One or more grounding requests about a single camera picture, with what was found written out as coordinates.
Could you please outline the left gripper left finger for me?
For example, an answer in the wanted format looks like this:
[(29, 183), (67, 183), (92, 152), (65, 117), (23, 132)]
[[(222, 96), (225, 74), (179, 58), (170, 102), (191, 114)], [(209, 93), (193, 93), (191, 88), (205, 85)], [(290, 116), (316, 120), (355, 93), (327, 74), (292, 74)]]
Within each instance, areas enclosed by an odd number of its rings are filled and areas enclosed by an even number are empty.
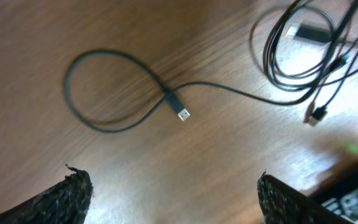
[(93, 184), (87, 171), (67, 169), (72, 173), (61, 182), (0, 213), (0, 224), (84, 224)]

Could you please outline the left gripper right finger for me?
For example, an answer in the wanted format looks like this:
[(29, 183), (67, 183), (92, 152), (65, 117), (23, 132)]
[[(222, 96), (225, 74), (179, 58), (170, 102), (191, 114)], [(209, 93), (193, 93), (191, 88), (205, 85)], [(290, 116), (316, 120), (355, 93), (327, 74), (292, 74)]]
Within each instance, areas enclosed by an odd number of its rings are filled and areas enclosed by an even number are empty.
[(351, 224), (266, 172), (257, 194), (265, 224)]

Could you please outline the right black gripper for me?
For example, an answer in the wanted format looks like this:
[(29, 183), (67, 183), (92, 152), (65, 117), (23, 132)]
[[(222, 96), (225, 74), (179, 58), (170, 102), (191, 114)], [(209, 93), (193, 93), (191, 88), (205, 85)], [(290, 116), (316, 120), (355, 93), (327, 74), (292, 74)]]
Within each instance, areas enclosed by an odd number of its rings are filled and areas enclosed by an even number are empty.
[(343, 220), (358, 223), (358, 162), (340, 171), (310, 198)]

